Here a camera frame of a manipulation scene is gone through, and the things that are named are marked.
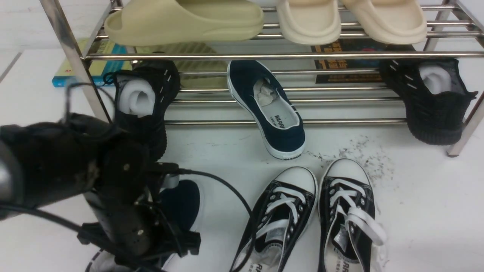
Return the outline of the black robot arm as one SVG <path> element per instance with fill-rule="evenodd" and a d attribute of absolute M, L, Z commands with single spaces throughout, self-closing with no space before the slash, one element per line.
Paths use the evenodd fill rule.
<path fill-rule="evenodd" d="M 128 132 L 92 116 L 65 122 L 1 127 L 1 219 L 83 195 L 96 223 L 74 227 L 130 267 L 153 270 L 151 260 L 199 253 L 200 234 L 180 227 L 157 195 L 175 172 L 150 159 Z"/>

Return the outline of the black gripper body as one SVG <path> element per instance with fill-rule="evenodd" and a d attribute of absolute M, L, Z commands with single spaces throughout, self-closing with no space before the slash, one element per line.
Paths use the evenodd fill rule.
<path fill-rule="evenodd" d="M 182 229 L 161 204 L 161 191 L 179 184 L 168 181 L 173 165 L 152 161 L 147 147 L 125 132 L 82 138 L 100 152 L 99 178 L 84 194 L 98 222 L 83 229 L 154 267 L 198 252 L 200 234 Z"/>

